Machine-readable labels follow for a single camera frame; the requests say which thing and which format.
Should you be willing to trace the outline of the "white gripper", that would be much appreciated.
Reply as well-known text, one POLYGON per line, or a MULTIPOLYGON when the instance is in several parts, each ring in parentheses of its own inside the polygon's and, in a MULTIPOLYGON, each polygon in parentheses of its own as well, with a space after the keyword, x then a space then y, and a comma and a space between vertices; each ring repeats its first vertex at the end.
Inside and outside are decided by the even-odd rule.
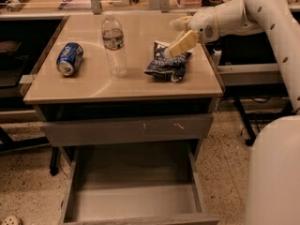
POLYGON ((174 42, 164 51, 167 59, 185 53, 193 49, 198 41, 202 44, 218 40, 219 31, 216 22, 215 9, 204 7, 198 10, 190 19, 190 16, 175 19, 169 22, 169 26, 176 31, 182 32, 174 42))

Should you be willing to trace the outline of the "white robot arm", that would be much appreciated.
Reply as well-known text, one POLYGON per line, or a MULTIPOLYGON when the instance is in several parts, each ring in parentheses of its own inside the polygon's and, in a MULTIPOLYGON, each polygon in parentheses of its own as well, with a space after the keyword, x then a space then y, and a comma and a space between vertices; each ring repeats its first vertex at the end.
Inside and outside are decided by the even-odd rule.
POLYGON ((287 0, 232 0, 170 22, 180 32, 165 55, 227 35, 267 35, 276 63, 262 83, 283 83, 294 111, 258 134, 251 148, 245 225, 300 225, 300 24, 287 0))

